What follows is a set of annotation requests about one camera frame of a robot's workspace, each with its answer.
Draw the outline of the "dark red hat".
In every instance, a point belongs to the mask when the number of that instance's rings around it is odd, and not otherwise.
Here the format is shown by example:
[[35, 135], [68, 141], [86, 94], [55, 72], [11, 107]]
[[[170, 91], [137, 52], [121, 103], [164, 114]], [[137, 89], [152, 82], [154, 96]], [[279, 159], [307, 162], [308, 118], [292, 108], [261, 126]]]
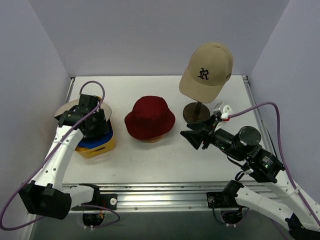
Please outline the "dark red hat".
[[176, 117], [164, 98], [153, 95], [138, 99], [124, 118], [128, 134], [141, 141], [167, 134], [175, 122]]

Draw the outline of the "beige baseball cap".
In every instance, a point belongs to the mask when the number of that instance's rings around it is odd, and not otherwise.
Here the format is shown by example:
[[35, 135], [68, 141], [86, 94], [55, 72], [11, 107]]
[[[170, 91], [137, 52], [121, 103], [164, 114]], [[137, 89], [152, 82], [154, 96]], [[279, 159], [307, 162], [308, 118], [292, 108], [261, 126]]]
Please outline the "beige baseball cap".
[[233, 63], [232, 53], [222, 43], [202, 44], [189, 59], [179, 91], [197, 102], [213, 102], [231, 78]]

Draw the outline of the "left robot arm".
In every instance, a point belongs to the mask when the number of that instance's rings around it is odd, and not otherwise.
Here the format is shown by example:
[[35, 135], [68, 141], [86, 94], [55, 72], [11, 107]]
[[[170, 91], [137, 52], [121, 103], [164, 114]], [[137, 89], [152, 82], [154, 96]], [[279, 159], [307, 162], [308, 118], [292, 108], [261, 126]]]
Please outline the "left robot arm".
[[58, 126], [48, 160], [18, 192], [28, 213], [63, 220], [73, 208], [95, 210], [102, 205], [97, 185], [63, 188], [63, 179], [74, 153], [89, 159], [116, 146], [111, 114], [101, 97], [87, 94], [57, 110]]

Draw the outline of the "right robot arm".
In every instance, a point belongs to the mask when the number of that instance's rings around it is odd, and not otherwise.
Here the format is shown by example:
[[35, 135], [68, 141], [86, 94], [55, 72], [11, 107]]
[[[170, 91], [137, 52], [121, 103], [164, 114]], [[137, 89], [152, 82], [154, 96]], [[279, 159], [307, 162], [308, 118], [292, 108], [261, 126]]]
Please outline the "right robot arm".
[[288, 230], [295, 240], [320, 238], [320, 205], [303, 190], [294, 186], [283, 163], [261, 145], [261, 134], [252, 126], [242, 127], [236, 135], [218, 128], [216, 119], [187, 124], [180, 134], [197, 150], [213, 145], [227, 159], [257, 183], [271, 190], [281, 201], [276, 202], [246, 187], [238, 178], [221, 192], [222, 202], [259, 212]]

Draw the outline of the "black hat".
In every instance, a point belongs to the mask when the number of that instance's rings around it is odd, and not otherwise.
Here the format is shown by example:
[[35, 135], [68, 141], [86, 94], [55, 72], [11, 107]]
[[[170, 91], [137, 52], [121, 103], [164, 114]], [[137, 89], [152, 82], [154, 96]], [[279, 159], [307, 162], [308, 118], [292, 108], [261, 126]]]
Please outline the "black hat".
[[54, 114], [54, 118], [60, 128], [67, 126], [82, 129], [82, 122], [99, 109], [104, 110], [106, 121], [108, 121], [112, 115], [111, 107], [97, 96], [83, 94], [79, 99], [61, 106]]

